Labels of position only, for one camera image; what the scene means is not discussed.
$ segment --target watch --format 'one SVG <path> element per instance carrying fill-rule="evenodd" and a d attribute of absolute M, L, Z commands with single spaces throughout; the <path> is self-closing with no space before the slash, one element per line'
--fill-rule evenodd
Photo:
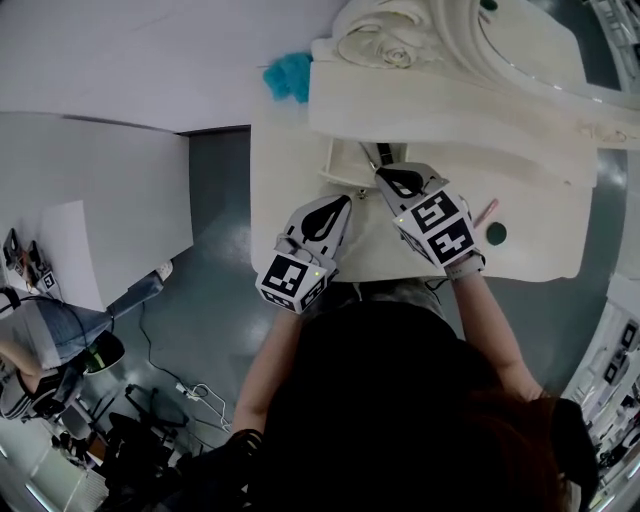
<path fill-rule="evenodd" d="M 451 281 L 457 281 L 476 272 L 482 272 L 484 270 L 485 258 L 477 250 L 473 250 L 469 253 L 469 258 L 464 258 L 449 265 L 444 270 L 447 273 L 447 277 Z"/>

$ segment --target pants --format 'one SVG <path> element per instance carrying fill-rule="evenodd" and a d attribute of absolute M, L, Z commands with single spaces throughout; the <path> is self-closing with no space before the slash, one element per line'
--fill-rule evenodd
<path fill-rule="evenodd" d="M 155 297 L 163 287 L 162 279 L 156 272 L 152 272 L 129 288 L 127 293 L 109 306 L 106 313 L 48 300 L 38 300 L 36 303 L 56 346 L 60 362 L 64 364 L 91 345 L 111 326 L 112 315 L 113 319 L 121 317 L 139 304 Z"/>
<path fill-rule="evenodd" d="M 367 283 L 332 283 L 304 313 L 305 321 L 356 302 L 405 302 L 435 313 L 446 320 L 440 301 L 426 279 L 396 279 Z"/>

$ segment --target seated person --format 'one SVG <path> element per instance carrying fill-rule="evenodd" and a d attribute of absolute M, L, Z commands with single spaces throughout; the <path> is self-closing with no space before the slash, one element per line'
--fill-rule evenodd
<path fill-rule="evenodd" d="M 1 319 L 0 417 L 21 418 L 32 405 L 38 387 L 49 379 L 59 379 L 55 368 L 88 348 L 115 318 L 162 289 L 162 279 L 153 272 L 115 301 L 109 313 L 42 299 L 25 301 Z"/>

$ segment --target blue cloth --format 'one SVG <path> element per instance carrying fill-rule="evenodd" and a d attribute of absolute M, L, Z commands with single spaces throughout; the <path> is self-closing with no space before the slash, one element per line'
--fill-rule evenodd
<path fill-rule="evenodd" d="M 129 288 L 127 293 L 109 307 L 109 311 L 114 318 L 119 318 L 142 302 L 155 297 L 163 288 L 162 279 L 156 272 L 152 272 Z M 38 300 L 36 303 L 51 333 L 62 364 L 77 356 L 111 326 L 110 313 L 65 306 L 48 300 Z M 75 312 L 77 319 L 69 308 Z M 86 340 L 78 320 L 82 323 Z"/>
<path fill-rule="evenodd" d="M 290 53 L 273 62 L 262 74 L 273 99 L 280 101 L 293 94 L 298 103 L 308 103 L 311 61 L 308 53 Z"/>

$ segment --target white shoe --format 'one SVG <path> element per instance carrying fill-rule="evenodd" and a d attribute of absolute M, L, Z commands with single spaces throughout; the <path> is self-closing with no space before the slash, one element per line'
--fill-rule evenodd
<path fill-rule="evenodd" d="M 158 276 L 160 277 L 160 279 L 162 279 L 162 282 L 164 283 L 173 272 L 173 263 L 171 263 L 171 260 L 167 261 L 166 263 L 163 263 L 156 269 L 156 272 L 158 273 Z"/>

